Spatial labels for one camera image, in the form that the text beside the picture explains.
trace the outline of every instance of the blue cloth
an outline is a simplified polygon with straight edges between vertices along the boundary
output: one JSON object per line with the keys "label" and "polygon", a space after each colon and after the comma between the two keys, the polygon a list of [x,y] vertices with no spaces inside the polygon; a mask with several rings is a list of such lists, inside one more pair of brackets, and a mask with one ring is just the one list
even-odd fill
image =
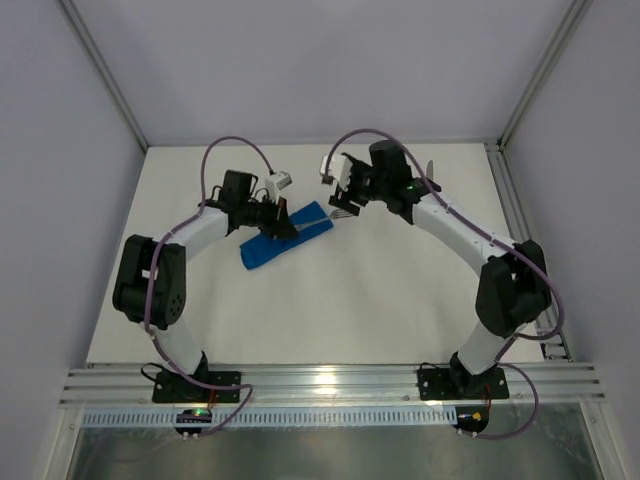
{"label": "blue cloth", "polygon": [[[296,213],[290,216],[291,223],[294,225],[300,225],[307,222],[313,222],[322,218],[327,218],[327,214],[324,213],[322,207],[318,202],[312,202],[306,207],[298,210]],[[311,240],[317,237],[321,233],[326,232],[333,228],[333,222],[327,218],[326,222],[321,222],[316,225],[312,225],[303,229],[298,238],[293,240],[276,240],[267,238],[260,234],[253,237],[251,240],[247,240],[240,245],[240,256],[242,257],[242,263],[247,270],[253,270],[258,268],[269,260],[273,260],[281,253],[291,250],[297,247],[301,243]]]}

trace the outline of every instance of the white wall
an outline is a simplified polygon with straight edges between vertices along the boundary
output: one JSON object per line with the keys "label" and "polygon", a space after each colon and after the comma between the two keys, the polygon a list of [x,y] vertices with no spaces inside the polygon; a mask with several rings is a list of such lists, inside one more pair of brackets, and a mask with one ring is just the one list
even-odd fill
{"label": "white wall", "polygon": [[640,445],[640,2],[593,2],[509,147],[629,449]]}
{"label": "white wall", "polygon": [[570,0],[76,0],[152,145],[496,138]]}
{"label": "white wall", "polygon": [[0,476],[22,480],[84,360],[143,157],[54,1],[3,0],[0,45]]}

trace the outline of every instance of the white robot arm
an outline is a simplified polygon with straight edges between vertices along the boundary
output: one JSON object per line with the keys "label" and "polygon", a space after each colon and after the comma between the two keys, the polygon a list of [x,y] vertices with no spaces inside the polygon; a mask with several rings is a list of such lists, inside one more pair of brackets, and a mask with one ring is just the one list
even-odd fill
{"label": "white robot arm", "polygon": [[421,178],[413,178],[405,154],[396,143],[390,140],[374,143],[369,153],[372,165],[348,154],[323,159],[320,166],[323,182],[337,181],[329,203],[358,215],[360,207],[369,201],[383,201],[391,213],[437,237],[478,274],[476,313],[480,321],[450,362],[450,375],[461,395],[477,391],[513,336],[551,304],[551,294],[544,282],[493,241],[499,240],[518,250],[546,271],[542,249],[531,240],[517,244],[483,229],[491,233],[489,241],[462,224],[442,205],[451,202],[441,193],[439,185],[430,181],[431,188],[444,200],[442,203],[430,194]]}
{"label": "white robot arm", "polygon": [[198,400],[203,393],[208,395],[207,390],[194,388],[183,377],[187,375],[201,383],[209,381],[206,355],[193,341],[182,317],[187,299],[187,263],[240,226],[258,227],[270,238],[292,239],[298,236],[289,220],[286,200],[281,195],[282,190],[291,184],[291,177],[284,172],[272,173],[265,180],[267,194],[261,200],[253,197],[254,180],[257,182],[254,175],[227,171],[217,198],[212,196],[206,200],[198,215],[166,240],[159,251],[154,272],[148,325],[144,323],[144,312],[152,258],[157,245],[167,235],[154,238],[133,235],[125,242],[113,291],[113,305],[130,321],[143,326],[152,335],[161,356],[166,357],[165,360],[171,359],[171,362],[165,361],[165,370],[156,377],[159,385],[165,382],[164,387],[167,388],[163,387],[163,392],[171,390],[175,394],[165,395],[166,401]]}

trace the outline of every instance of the white table surface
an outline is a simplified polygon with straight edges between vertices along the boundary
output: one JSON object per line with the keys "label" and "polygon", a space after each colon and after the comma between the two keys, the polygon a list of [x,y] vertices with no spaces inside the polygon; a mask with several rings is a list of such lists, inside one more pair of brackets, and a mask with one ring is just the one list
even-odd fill
{"label": "white table surface", "polygon": [[[435,180],[485,227],[507,228],[481,144],[411,145],[421,164],[435,164]],[[330,211],[332,188],[318,166],[329,146],[267,146],[276,170],[288,171],[289,211],[317,200]],[[347,151],[369,160],[367,145]],[[123,241],[136,233],[164,233],[192,214],[199,201],[204,148],[158,147],[147,154]],[[210,190],[227,169],[261,177],[266,169],[244,146],[214,149],[207,166]],[[329,232],[253,271],[239,245],[256,229],[242,228],[215,243],[187,267],[185,318],[211,362],[419,363],[447,362],[467,339],[478,278],[437,239],[370,203],[359,218],[335,222]],[[111,303],[122,244],[88,355],[92,363],[158,359],[141,329]],[[534,333],[529,327],[528,333]],[[518,340],[505,361],[542,361],[536,342]]]}

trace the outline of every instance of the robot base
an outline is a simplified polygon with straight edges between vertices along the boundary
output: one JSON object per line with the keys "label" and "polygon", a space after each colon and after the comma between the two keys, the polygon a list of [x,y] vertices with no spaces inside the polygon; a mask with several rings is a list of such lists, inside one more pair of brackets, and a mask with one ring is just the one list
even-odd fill
{"label": "robot base", "polygon": [[460,390],[460,387],[451,379],[450,367],[423,368],[417,370],[418,390],[420,400],[483,400],[486,395],[485,385],[489,387],[491,399],[505,400],[509,398],[509,387],[504,375],[504,370],[494,367],[486,372],[480,384],[480,388]]}
{"label": "robot base", "polygon": [[[200,365],[191,377],[199,382],[221,387],[242,383],[242,373],[240,372],[209,371],[207,357],[204,353]],[[163,368],[156,375],[151,401],[153,403],[239,403],[240,390],[216,391],[201,388],[185,380],[181,375]]]}

